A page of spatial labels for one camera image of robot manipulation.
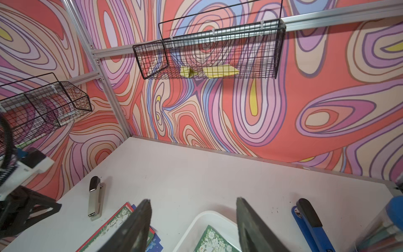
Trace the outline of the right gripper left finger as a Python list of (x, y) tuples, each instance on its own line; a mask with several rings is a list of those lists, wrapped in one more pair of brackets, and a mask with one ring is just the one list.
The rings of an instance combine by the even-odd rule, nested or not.
[(151, 201), (144, 199), (98, 251), (145, 252), (151, 217)]

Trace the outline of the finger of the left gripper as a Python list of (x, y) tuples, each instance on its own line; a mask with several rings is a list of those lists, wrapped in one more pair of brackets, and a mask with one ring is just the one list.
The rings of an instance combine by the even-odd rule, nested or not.
[(55, 199), (19, 186), (1, 201), (1, 237), (18, 235), (58, 213), (61, 207)]

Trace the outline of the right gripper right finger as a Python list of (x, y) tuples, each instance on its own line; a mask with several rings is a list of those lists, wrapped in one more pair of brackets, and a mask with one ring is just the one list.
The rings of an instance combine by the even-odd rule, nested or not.
[(288, 249), (242, 197), (236, 201), (237, 227), (242, 252), (287, 252)]

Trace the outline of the green bordered stationery sheet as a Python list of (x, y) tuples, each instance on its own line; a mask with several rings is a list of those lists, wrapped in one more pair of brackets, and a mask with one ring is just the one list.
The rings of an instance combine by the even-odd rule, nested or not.
[(77, 249), (77, 251), (98, 252), (135, 209), (136, 208), (133, 208), (129, 203), (125, 203), (101, 228)]

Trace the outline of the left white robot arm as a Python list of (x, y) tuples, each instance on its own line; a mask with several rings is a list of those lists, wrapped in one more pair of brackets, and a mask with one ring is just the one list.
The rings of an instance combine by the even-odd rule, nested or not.
[(1, 116), (1, 238), (16, 236), (41, 220), (58, 213), (61, 204), (22, 184), (32, 175), (46, 172), (54, 161), (41, 151), (14, 145), (12, 129)]

